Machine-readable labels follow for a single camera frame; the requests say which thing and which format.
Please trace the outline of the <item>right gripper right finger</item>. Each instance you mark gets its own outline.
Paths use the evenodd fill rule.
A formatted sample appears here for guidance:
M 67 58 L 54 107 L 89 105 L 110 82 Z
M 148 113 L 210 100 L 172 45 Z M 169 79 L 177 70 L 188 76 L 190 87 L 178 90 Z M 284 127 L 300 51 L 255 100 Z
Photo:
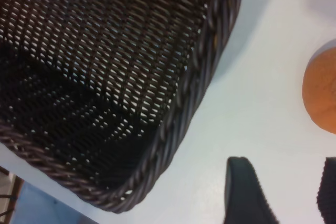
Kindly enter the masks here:
M 317 205 L 324 223 L 335 223 L 335 157 L 325 159 Z

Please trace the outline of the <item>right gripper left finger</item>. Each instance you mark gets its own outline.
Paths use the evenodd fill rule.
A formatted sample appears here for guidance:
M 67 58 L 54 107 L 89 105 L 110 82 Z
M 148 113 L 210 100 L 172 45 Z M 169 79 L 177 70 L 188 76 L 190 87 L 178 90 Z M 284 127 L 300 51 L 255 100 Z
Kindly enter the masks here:
M 226 165 L 224 223 L 278 223 L 252 163 L 229 157 Z

